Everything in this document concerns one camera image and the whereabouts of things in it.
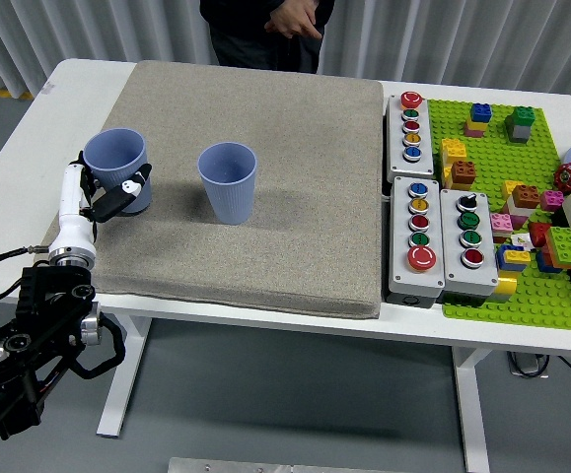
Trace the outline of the person's right hand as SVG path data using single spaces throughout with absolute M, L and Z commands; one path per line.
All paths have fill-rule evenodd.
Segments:
M 288 39 L 294 36 L 322 39 L 316 28 L 316 9 L 319 2 L 313 0 L 285 0 L 271 11 L 264 25 L 268 33 L 282 34 Z

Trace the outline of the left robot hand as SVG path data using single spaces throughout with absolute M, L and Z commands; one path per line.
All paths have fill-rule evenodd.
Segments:
M 49 246 L 49 263 L 92 269 L 96 260 L 96 223 L 104 223 L 126 209 L 144 192 L 152 170 L 143 164 L 123 182 L 92 202 L 94 177 L 83 152 L 71 162 L 62 183 L 58 214 L 59 233 Z

